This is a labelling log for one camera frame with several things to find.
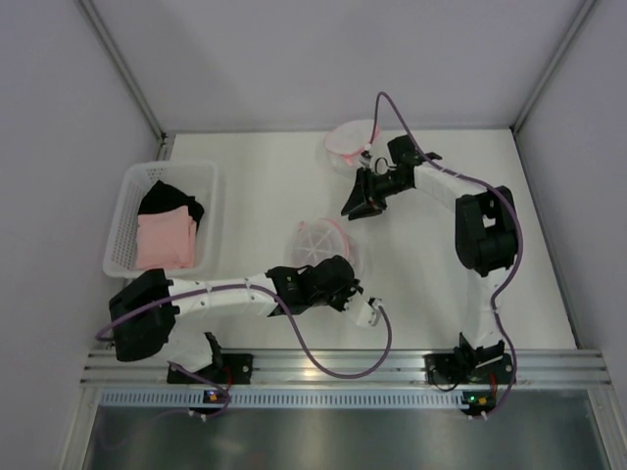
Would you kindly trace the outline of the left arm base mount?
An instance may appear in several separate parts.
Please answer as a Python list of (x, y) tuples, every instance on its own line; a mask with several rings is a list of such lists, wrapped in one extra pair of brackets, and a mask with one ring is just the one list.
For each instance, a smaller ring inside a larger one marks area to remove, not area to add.
[[(220, 386), (250, 385), (253, 365), (254, 356), (250, 353), (222, 352), (216, 362), (195, 372), (195, 375)], [(197, 380), (172, 367), (168, 371), (167, 383), (173, 385), (205, 384), (204, 381)]]

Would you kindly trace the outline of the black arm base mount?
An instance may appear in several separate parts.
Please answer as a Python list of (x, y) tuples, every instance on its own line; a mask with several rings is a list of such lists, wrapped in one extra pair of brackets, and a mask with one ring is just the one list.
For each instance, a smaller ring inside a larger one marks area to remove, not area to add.
[(513, 376), (509, 354), (439, 352), (425, 357), (427, 382), (447, 391), (461, 385), (506, 385)]

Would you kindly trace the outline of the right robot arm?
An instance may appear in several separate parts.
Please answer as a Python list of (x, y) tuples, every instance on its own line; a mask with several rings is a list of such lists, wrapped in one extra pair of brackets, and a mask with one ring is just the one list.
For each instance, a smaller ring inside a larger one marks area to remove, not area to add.
[(459, 345), (475, 351), (502, 346), (505, 335), (496, 319), (496, 297), (515, 266), (519, 248), (511, 192), (501, 186), (476, 193), (476, 187), (460, 175), (434, 167), (440, 156), (419, 154), (407, 135), (392, 139), (387, 147), (391, 168), (378, 173), (373, 167), (360, 167), (341, 214), (349, 220), (380, 215), (388, 198), (411, 189), (451, 211), (455, 252), (468, 275)]

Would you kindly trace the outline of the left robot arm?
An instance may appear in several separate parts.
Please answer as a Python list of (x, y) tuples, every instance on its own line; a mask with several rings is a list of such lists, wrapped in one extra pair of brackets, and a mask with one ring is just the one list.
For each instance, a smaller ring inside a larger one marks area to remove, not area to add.
[(376, 318), (360, 280), (341, 256), (226, 281), (174, 279), (157, 268), (110, 299), (110, 334), (120, 362), (158, 357), (197, 372), (217, 363), (211, 331), (216, 318), (299, 315), (320, 306), (346, 314), (359, 326)]

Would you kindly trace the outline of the pink-trimmed mesh laundry bag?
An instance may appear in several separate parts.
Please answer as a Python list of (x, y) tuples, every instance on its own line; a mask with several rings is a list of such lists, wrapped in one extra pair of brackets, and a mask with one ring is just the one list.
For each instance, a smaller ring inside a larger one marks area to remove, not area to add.
[(362, 166), (362, 153), (372, 150), (381, 133), (373, 119), (357, 119), (345, 122), (328, 131), (322, 145), (334, 171), (351, 178)]

